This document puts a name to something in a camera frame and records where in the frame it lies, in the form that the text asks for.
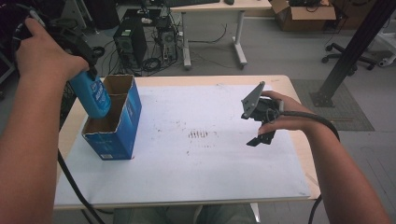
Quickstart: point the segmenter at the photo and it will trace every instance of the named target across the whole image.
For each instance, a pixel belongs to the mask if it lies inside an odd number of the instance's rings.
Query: cardboard box on floor
[[[327,20],[335,20],[332,5],[291,7],[286,0],[273,0],[270,3],[282,31],[321,31]]]
[[[111,107],[103,119],[88,118],[82,136],[104,161],[130,160],[142,105],[133,76],[103,81]]]
[[[333,22],[335,30],[357,30],[364,21],[364,17],[348,17],[342,9],[334,7],[337,20]]]

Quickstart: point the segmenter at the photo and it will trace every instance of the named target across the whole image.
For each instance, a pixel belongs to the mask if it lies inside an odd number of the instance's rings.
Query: table leg
[[[244,51],[242,51],[240,39],[242,34],[242,25],[244,23],[245,11],[239,11],[238,26],[236,28],[236,36],[233,36],[233,45],[235,46],[236,53],[238,54],[239,62],[242,66],[248,64]]]
[[[186,20],[185,17],[186,12],[181,13],[181,23],[183,29],[183,59],[184,59],[184,67],[186,69],[191,68],[191,58],[190,58],[190,49],[189,49],[189,39],[187,38],[187,29],[186,29]]]

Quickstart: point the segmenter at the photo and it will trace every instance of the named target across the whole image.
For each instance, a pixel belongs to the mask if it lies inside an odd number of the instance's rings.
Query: pants
[[[164,207],[121,208],[114,211],[114,224],[172,224]],[[206,205],[194,224],[257,224],[249,203]]]

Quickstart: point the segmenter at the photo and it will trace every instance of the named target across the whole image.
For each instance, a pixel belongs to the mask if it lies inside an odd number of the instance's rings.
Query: person's right hand
[[[22,40],[17,50],[21,78],[28,76],[30,80],[65,83],[89,69],[84,59],[66,53],[38,21],[28,18],[25,25],[32,37]]]
[[[307,109],[289,96],[282,95],[275,91],[263,91],[262,96],[270,97],[276,101],[284,102],[284,111],[301,111],[305,113],[313,114],[312,111]],[[313,125],[319,124],[312,119],[305,119],[292,116],[280,116],[274,122],[266,123],[259,129],[259,134],[269,133],[275,130],[286,129],[286,130],[301,130],[307,132],[313,128]]]

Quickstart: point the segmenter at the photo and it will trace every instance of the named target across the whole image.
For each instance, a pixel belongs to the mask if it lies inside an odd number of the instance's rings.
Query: blue cardboard box
[[[110,110],[103,119],[88,118],[82,136],[102,160],[130,160],[142,109],[134,77],[111,75],[103,83]]]

